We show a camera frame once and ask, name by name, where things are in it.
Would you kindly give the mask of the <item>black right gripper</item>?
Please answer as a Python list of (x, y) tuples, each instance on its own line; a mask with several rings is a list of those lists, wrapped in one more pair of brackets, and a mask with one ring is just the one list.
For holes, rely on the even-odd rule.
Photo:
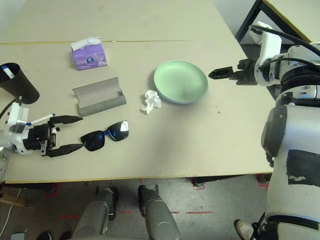
[(229, 79), (236, 81), (239, 86), (255, 86), (257, 81), (255, 78), (256, 58), (247, 58), (239, 61), (237, 71), (233, 71), (233, 67), (223, 67), (213, 70), (208, 77), (213, 80)]

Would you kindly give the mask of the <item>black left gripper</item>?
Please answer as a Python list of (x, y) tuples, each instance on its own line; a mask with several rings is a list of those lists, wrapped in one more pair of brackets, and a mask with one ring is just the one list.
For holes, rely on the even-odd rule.
[(83, 120), (80, 116), (73, 115), (61, 115), (53, 116), (47, 123), (36, 125), (30, 128), (28, 131), (27, 139), (23, 140), (23, 145), (27, 150), (40, 150), (41, 156), (48, 156), (50, 158), (68, 155), (81, 149), (83, 143), (74, 143), (62, 145), (57, 149), (53, 149), (56, 146), (56, 134), (54, 128), (56, 124), (72, 124)]

